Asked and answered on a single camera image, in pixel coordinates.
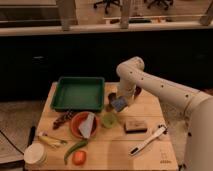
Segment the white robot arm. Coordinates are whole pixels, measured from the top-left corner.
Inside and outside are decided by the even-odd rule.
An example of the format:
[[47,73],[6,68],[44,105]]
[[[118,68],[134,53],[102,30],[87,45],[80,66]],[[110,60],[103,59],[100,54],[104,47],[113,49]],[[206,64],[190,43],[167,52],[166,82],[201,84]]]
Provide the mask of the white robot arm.
[[144,72],[144,62],[133,57],[120,63],[118,94],[130,99],[140,87],[190,116],[181,171],[213,171],[213,96]]

